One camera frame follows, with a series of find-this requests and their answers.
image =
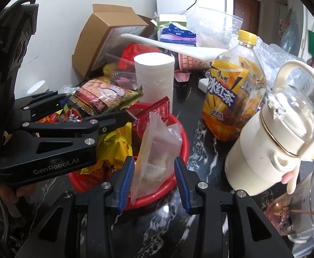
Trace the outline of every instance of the metal screw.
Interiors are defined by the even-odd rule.
[[[70,198],[72,196],[73,192],[68,190],[64,192],[64,198]]]
[[[237,191],[237,196],[244,198],[246,196],[246,192],[244,190],[238,190]]]
[[[103,189],[108,189],[108,188],[110,188],[111,186],[112,186],[112,184],[110,184],[110,182],[104,182],[104,183],[101,184],[101,187],[102,187]]]
[[[93,145],[95,143],[95,140],[93,138],[87,138],[84,142],[87,145]]]
[[[208,184],[206,182],[199,182],[198,187],[201,189],[206,189],[208,187]]]

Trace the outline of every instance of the plastic bottle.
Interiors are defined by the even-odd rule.
[[[253,50],[255,34],[240,30],[237,46],[212,63],[202,115],[220,140],[239,137],[266,91],[266,76]]]

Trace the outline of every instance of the hand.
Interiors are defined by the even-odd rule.
[[[16,204],[18,198],[22,196],[33,196],[36,191],[36,184],[30,184],[20,187],[16,190],[12,190],[10,187],[4,185],[0,181],[0,196],[4,202],[11,202]]]

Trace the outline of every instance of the plastic bag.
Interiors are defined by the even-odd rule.
[[[267,88],[272,90],[276,76],[280,67],[288,60],[300,60],[305,63],[304,59],[287,53],[276,44],[268,45],[266,43],[258,43],[254,51],[261,63],[263,71],[267,79]],[[304,69],[294,69],[287,78],[287,84],[302,90],[309,95],[314,88],[314,79]]]
[[[157,47],[130,43],[122,52],[120,62],[117,67],[119,70],[128,70],[134,67],[134,57],[148,52],[160,52]]]
[[[72,85],[64,85],[59,91],[58,94],[74,94],[79,87],[72,87]]]
[[[146,128],[135,165],[131,187],[131,202],[137,197],[152,194],[174,171],[174,160],[182,146],[180,126],[165,126],[159,114],[150,113],[150,124]]]
[[[280,47],[292,55],[297,56],[299,54],[300,36],[296,12],[291,12],[290,24],[282,36]]]
[[[187,17],[187,29],[197,34],[197,46],[228,49],[232,36],[241,29],[243,19],[214,9],[193,6],[178,12]]]

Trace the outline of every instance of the red bag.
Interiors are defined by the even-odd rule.
[[[157,47],[153,46],[145,46],[145,45],[139,45],[135,43],[130,43],[128,46],[125,47],[124,51],[122,52],[121,58],[132,62],[132,65],[120,60],[118,64],[118,69],[120,70],[127,70],[134,66],[134,57],[140,54],[148,53],[148,52],[160,52],[160,50]]]

